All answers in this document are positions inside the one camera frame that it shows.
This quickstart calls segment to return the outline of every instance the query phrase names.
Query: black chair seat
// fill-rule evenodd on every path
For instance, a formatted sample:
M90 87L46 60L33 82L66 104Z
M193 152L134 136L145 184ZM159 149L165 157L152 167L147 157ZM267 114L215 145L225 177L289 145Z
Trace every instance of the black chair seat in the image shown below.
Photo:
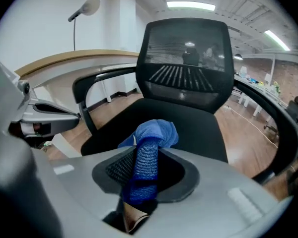
M223 137L213 114L147 98L131 104L89 138L81 148L82 155L117 148L141 123L151 119L174 123L179 142L172 148L227 162Z

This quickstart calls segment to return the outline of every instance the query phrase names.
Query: ceiling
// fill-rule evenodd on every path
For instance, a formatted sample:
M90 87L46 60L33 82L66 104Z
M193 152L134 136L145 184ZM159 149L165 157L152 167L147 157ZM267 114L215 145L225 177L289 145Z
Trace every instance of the ceiling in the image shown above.
M197 1L216 6L215 11L169 9L167 1ZM260 54L283 52L264 35L274 32L291 49L298 52L298 30L292 19L275 0L137 0L155 19L201 17L225 22L229 26L233 53Z

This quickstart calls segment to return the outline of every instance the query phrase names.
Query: wooden floor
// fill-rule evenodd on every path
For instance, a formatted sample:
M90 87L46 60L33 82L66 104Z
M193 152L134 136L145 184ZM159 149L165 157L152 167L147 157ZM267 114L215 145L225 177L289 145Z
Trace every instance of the wooden floor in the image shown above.
M111 103L103 104L92 111L91 116L96 127L102 127L139 98L142 98L141 94L117 97ZM223 134L229 164L250 178L268 167L277 149L274 144L261 134L261 132L267 134L264 130L264 125L268 115L262 111L257 117L253 117L255 108L251 103L245 108L243 105L238 104L237 97L231 96L226 104L215 114ZM63 136L80 152L82 144L90 137L90 132L85 123L80 121L76 128L64 132ZM66 158L54 146L50 147L46 153L50 160ZM272 179L265 185L265 188L279 200L285 198L288 195L286 174L281 174Z

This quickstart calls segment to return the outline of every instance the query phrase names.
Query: brick wall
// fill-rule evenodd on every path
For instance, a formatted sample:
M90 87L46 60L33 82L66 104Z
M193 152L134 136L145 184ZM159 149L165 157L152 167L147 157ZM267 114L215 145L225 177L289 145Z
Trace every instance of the brick wall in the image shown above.
M234 59L234 68L239 71L242 66L247 67L247 74L257 81L264 81L265 75L272 68L271 59ZM298 96L298 63L276 60L272 83L277 81L281 89L281 99L288 103Z

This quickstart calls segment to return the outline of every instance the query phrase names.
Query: lamp head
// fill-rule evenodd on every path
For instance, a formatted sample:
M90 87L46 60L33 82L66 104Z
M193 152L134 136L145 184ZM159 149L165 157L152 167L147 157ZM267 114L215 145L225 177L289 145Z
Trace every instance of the lamp head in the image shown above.
M97 12L99 6L100 0L87 0L80 8L80 12L86 16L90 16Z

